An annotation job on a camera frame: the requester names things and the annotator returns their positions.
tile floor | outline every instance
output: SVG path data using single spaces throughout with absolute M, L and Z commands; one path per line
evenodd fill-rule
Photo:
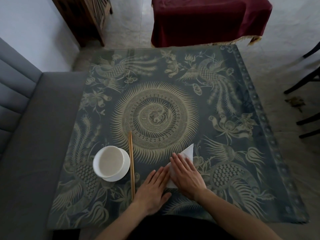
M 273 10 L 262 40 L 253 46 L 247 46 L 249 40 L 237 45 L 311 217 L 306 225 L 270 226 L 283 239 L 320 239 L 320 135 L 298 138 L 319 129 L 320 121 L 303 126 L 295 123 L 320 112 L 320 82 L 310 82 L 289 96 L 283 94 L 320 64 L 320 51 L 300 59 L 320 41 L 320 0 L 269 1 Z M 80 51 L 74 70 L 88 70 L 93 53 L 99 49 L 150 48 L 151 0 L 111 0 L 111 3 L 114 14 L 105 26 L 106 46 L 91 42 Z M 302 113 L 284 101 L 292 96 L 305 100 Z M 82 231 L 80 239 L 93 239 L 94 235 Z

wall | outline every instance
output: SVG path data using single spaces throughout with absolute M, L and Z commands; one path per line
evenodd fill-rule
M 41 71 L 71 71 L 79 45 L 52 0 L 0 0 L 0 37 Z

wooden chopstick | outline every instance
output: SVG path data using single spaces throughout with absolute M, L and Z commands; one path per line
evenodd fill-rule
M 131 200 L 133 201 L 134 196 L 136 194 L 136 187 L 135 187 L 135 178 L 134 178 L 134 151 L 133 151 L 131 131 L 129 131 L 128 141 L 129 141 L 130 175 L 131 175 Z

padded bench backrest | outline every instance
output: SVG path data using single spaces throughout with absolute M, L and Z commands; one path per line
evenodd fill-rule
M 41 74 L 0 38 L 0 158 Z

napkin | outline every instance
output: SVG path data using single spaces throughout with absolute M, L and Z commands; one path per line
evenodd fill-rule
M 181 153 L 183 158 L 189 158 L 190 161 L 193 163 L 193 144 L 188 146 L 186 149 L 184 149 Z M 169 170 L 170 170 L 170 175 L 174 176 L 176 175 L 174 172 L 174 169 L 171 166 L 171 163 L 169 162 L 168 165 L 170 165 Z M 177 186 L 174 184 L 174 182 L 170 179 L 167 184 L 167 188 L 177 188 Z

